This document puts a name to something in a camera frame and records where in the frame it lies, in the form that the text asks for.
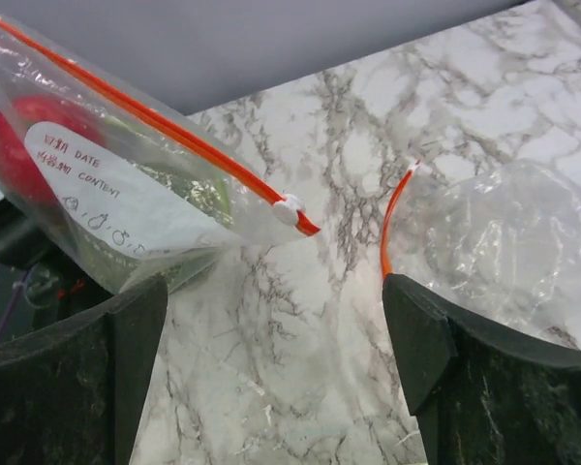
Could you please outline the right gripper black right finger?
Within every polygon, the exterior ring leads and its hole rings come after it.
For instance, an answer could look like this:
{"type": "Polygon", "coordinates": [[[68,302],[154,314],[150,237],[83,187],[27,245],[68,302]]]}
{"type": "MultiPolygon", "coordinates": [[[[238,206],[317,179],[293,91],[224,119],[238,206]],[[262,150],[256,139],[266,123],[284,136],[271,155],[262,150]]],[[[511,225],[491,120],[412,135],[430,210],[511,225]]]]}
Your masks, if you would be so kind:
{"type": "Polygon", "coordinates": [[[431,464],[581,464],[581,351],[389,274],[382,304],[431,464]]]}

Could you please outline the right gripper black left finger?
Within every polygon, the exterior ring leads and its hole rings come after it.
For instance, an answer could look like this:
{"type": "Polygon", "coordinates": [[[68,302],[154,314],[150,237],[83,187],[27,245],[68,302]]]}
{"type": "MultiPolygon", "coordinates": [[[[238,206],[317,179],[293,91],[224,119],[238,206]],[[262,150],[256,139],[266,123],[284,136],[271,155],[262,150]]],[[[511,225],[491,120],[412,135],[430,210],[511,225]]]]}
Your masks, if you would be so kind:
{"type": "Polygon", "coordinates": [[[0,464],[127,464],[168,306],[149,278],[0,345],[0,464]]]}

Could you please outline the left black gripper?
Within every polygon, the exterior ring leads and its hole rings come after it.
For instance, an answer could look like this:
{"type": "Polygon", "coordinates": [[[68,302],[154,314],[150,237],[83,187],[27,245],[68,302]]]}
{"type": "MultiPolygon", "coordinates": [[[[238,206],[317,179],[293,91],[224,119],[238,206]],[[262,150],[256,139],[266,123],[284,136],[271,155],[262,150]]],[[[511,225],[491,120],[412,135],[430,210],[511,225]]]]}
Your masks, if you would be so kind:
{"type": "Polygon", "coordinates": [[[0,201],[0,264],[27,269],[58,253],[56,245],[7,200],[0,201]]]}

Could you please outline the clear zip bag orange zipper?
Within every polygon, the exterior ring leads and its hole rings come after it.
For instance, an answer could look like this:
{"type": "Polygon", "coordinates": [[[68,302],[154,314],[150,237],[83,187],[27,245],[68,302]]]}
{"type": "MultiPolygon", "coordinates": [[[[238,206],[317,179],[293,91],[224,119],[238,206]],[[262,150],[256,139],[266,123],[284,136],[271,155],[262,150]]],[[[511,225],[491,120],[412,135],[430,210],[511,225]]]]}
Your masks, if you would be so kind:
{"type": "Polygon", "coordinates": [[[138,261],[119,291],[106,289],[114,294],[163,276],[193,251],[215,252],[217,262],[231,248],[284,243],[319,230],[299,198],[278,193],[179,113],[2,15],[1,200],[31,218],[91,277],[73,226],[138,261]],[[168,167],[221,179],[230,223],[183,201],[128,156],[108,149],[112,121],[150,138],[168,167]]]}

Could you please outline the green melon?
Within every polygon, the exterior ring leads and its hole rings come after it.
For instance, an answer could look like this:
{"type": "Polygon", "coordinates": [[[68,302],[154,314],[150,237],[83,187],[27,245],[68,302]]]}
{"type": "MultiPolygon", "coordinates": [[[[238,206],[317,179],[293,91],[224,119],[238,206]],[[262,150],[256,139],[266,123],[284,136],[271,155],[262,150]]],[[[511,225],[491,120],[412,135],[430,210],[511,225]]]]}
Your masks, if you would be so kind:
{"type": "MultiPolygon", "coordinates": [[[[152,177],[183,201],[199,208],[205,214],[230,223],[229,199],[225,183],[201,180],[191,173],[170,168],[156,155],[155,143],[148,137],[137,136],[126,125],[112,121],[107,125],[107,148],[131,159],[138,170],[152,177]]],[[[73,226],[76,249],[85,268],[105,289],[117,292],[138,268],[138,261],[114,251],[102,240],[80,226],[73,226]]],[[[161,273],[171,291],[189,280],[198,280],[210,271],[218,254],[212,251],[193,251],[183,262],[174,263],[161,273]]]]}

